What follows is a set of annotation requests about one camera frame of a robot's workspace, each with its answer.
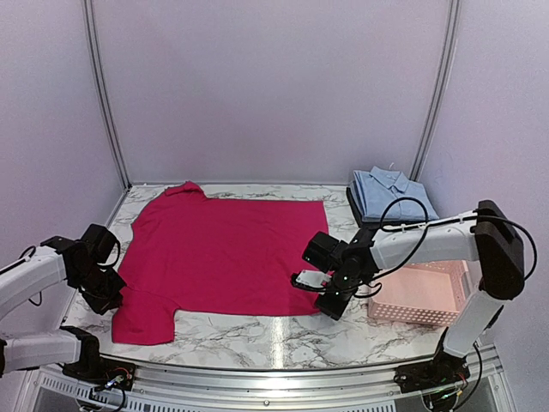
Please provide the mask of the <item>light blue shirt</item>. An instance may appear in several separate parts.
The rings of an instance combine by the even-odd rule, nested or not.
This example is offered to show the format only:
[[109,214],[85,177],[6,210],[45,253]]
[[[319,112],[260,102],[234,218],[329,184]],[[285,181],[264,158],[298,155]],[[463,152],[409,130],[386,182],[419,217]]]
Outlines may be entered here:
[[426,212],[414,201],[400,201],[390,208],[385,216],[386,221],[424,221],[425,213],[429,221],[439,218],[425,187],[408,179],[403,172],[379,167],[373,167],[370,171],[355,170],[350,188],[365,221],[380,220],[389,204],[403,197],[417,199],[425,206]]

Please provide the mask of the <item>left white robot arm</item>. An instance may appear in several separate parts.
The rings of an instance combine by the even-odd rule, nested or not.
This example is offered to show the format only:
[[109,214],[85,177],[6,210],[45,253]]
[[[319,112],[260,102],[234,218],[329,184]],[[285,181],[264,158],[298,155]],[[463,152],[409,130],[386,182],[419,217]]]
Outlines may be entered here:
[[[60,283],[75,289],[99,315],[120,307],[126,283],[95,252],[93,243],[60,236],[27,248],[1,269],[1,317],[24,303],[40,306],[43,291]],[[76,368],[91,382],[102,381],[109,371],[98,338],[77,327],[1,339],[2,375],[57,363]]]

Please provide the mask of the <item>magenta red garment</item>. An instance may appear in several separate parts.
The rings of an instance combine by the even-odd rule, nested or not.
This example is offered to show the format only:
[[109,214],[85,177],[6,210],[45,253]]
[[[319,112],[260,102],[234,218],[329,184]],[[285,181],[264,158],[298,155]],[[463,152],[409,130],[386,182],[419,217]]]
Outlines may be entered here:
[[314,295],[291,278],[308,269],[303,251],[327,228],[320,201],[212,198],[191,182],[164,190],[132,223],[113,341],[172,342],[179,311],[314,314]]

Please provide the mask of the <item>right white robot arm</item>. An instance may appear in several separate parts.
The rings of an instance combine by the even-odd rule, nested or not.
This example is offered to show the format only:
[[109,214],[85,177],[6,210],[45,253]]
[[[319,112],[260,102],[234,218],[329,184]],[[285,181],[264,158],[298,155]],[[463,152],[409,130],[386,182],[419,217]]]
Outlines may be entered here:
[[304,259],[331,276],[315,305],[338,320],[351,300],[366,300],[375,320],[442,327],[425,377],[441,385],[477,338],[524,289],[519,227],[489,200],[463,214],[377,229],[345,242],[319,232]]

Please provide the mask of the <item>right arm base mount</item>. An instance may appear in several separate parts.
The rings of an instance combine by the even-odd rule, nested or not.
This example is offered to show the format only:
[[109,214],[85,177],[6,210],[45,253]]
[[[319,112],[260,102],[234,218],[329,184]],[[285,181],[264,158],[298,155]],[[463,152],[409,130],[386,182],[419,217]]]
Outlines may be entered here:
[[394,382],[402,393],[409,393],[463,382],[469,377],[467,362],[464,359],[450,357],[399,366],[395,370]]

